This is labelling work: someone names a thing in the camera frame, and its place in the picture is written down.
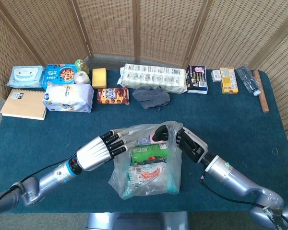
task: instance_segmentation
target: notebook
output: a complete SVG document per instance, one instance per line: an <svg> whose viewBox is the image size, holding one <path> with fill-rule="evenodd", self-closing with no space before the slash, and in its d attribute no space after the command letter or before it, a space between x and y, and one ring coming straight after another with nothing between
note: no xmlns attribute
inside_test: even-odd
<svg viewBox="0 0 288 230"><path fill-rule="evenodd" d="M44 95L44 91L13 89L0 113L3 116L44 120L46 115L46 107L42 102Z"/></svg>

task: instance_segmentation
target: gray cloth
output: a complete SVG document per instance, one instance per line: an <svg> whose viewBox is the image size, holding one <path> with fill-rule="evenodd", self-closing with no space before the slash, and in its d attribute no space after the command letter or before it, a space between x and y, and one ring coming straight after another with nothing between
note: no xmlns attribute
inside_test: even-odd
<svg viewBox="0 0 288 230"><path fill-rule="evenodd" d="M152 89L150 86L143 86L135 90L132 95L144 109L165 106L170 102L169 94L160 87Z"/></svg>

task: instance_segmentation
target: yellow sponge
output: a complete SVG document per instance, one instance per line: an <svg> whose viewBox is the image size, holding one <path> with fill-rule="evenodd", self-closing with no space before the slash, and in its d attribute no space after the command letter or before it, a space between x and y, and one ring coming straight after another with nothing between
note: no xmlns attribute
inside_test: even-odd
<svg viewBox="0 0 288 230"><path fill-rule="evenodd" d="M94 89L102 89L107 87L106 68L93 69L92 86Z"/></svg>

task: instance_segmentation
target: table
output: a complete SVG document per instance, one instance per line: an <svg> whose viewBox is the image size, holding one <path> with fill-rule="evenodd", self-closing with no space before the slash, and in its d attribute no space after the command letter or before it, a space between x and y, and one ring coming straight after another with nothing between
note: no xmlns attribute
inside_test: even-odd
<svg viewBox="0 0 288 230"><path fill-rule="evenodd" d="M288 141L268 76L260 71L270 108L270 112L264 114L259 99L247 92L240 79L237 78L238 94L222 94L220 83L212 82L210 74L208 70L207 95L171 93L171 102L159 113L156 109L144 110L130 90L130 105L97 104L94 98L91 113L48 111L44 121L3 117L0 125L0 191L46 165L67 158L80 146L110 129L175 120L202 138L211 153L220 155L256 183L281 194L288 204ZM108 87L116 86L119 75L118 70L108 71ZM202 187L199 184L202 165L193 163L185 155L182 156L178 195L122 200L108 184L113 169L113 162L109 162L93 172L83 172L40 204L31 208L20 204L12 212L249 209L247 205L222 200ZM238 198L210 176L206 176L206 183L223 195Z"/></svg>

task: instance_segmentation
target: bottle cap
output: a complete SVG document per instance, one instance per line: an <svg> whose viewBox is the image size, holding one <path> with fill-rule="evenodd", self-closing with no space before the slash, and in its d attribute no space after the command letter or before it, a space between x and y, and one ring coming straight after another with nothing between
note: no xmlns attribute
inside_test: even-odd
<svg viewBox="0 0 288 230"><path fill-rule="evenodd" d="M258 96L259 94L261 94L260 90L256 90L253 92L254 96Z"/></svg>

